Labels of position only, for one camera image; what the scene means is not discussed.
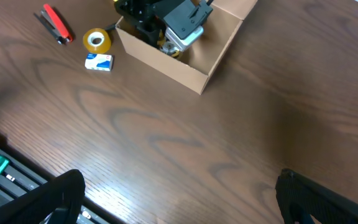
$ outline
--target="black device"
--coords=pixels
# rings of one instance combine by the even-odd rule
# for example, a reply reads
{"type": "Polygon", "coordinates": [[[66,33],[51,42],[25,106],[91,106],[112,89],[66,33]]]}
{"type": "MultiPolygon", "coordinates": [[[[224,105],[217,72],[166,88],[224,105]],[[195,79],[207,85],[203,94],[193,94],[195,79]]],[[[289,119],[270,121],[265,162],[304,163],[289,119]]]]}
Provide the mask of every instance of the black device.
{"type": "Polygon", "coordinates": [[[276,198],[286,224],[358,224],[358,204],[297,174],[282,170],[276,183],[276,198]]]}
{"type": "Polygon", "coordinates": [[[9,160],[0,175],[0,197],[4,199],[0,223],[122,223],[84,198],[85,183],[78,170],[56,178],[40,175],[39,168],[21,162],[21,156],[4,143],[0,143],[0,156],[9,160]]]}
{"type": "Polygon", "coordinates": [[[211,0],[197,5],[191,0],[117,0],[116,11],[147,44],[173,55],[188,49],[204,32],[212,13],[211,0]]]}

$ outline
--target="blue label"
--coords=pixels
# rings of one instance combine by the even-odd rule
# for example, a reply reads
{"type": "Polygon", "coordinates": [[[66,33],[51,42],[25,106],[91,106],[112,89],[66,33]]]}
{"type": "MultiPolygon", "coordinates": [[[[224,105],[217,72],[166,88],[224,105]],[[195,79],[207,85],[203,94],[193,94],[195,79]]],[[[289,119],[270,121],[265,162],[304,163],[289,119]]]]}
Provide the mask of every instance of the blue label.
{"type": "Polygon", "coordinates": [[[110,68],[110,61],[105,61],[96,65],[99,68],[110,68]]]}
{"type": "Polygon", "coordinates": [[[86,57],[86,59],[94,59],[96,58],[97,54],[92,54],[92,53],[89,53],[88,56],[86,57]]]}

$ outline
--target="small white box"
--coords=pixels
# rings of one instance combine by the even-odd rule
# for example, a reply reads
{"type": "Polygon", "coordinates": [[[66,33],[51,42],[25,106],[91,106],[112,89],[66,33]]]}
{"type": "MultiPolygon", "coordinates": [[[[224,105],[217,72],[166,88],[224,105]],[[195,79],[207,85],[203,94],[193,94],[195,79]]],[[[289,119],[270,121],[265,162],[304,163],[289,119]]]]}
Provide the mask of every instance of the small white box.
{"type": "Polygon", "coordinates": [[[113,56],[89,53],[85,60],[85,68],[92,70],[111,71],[113,56]]]}

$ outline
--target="cardboard box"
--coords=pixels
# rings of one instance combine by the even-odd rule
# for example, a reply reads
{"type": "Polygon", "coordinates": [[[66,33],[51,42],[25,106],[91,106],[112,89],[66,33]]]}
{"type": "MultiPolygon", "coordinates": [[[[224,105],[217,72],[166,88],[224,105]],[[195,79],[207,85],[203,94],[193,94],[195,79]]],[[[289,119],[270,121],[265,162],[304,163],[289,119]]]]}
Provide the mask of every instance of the cardboard box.
{"type": "Polygon", "coordinates": [[[229,48],[242,21],[257,0],[215,0],[214,11],[203,25],[204,34],[177,60],[136,37],[123,17],[117,31],[125,51],[172,79],[201,94],[229,48]]]}

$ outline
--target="wooden table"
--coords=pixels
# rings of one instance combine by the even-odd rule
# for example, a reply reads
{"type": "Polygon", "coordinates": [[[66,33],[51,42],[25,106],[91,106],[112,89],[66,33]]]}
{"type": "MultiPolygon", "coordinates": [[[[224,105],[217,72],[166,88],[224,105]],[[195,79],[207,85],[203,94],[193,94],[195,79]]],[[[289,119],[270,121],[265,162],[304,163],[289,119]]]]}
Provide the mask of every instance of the wooden table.
{"type": "Polygon", "coordinates": [[[295,169],[358,203],[358,3],[259,0],[201,96],[127,55],[84,68],[82,35],[109,1],[49,0],[75,31],[58,45],[0,0],[0,132],[128,223],[282,223],[274,185],[295,169]]]}

